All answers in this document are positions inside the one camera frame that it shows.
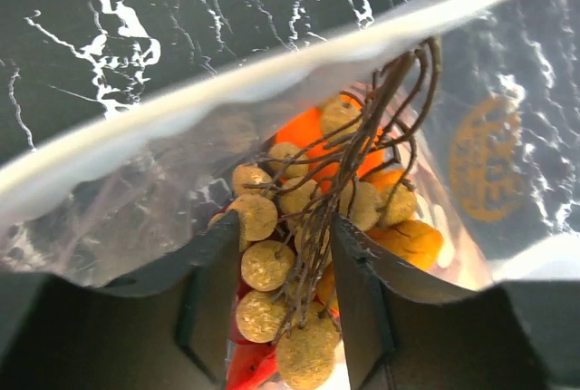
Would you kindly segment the red watermelon slice toy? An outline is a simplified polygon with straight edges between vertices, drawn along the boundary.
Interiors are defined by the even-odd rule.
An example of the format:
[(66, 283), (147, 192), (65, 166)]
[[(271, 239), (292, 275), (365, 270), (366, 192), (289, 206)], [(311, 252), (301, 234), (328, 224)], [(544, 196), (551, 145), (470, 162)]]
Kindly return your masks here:
[(272, 342), (285, 317), (285, 307), (273, 296), (273, 292), (246, 284), (238, 290), (228, 335), (234, 347), (226, 389), (257, 389), (276, 371)]

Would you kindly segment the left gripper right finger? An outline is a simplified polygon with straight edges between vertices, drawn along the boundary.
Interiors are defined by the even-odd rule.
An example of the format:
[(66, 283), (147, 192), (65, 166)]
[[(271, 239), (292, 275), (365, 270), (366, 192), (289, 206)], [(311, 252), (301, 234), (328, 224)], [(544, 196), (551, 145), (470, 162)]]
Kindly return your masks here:
[(576, 389), (579, 284), (460, 288), (330, 225), (345, 361), (353, 389)]

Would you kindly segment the clear zip top bag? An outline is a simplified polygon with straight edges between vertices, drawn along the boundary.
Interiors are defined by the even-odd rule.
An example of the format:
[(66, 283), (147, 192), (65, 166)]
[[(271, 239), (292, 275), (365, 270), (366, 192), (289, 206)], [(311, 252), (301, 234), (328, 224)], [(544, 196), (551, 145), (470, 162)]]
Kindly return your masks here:
[(182, 246), (228, 176), (425, 36), (435, 271), (579, 275), (579, 0), (1, 0), (1, 269), (99, 286)]

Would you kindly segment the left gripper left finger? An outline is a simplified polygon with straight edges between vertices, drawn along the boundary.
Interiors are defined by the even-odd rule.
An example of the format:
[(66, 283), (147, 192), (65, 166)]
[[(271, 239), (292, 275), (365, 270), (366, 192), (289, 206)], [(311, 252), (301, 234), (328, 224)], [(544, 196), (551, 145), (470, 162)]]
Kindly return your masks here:
[(221, 389), (239, 272), (229, 212), (181, 249), (101, 288), (1, 276), (4, 389)]

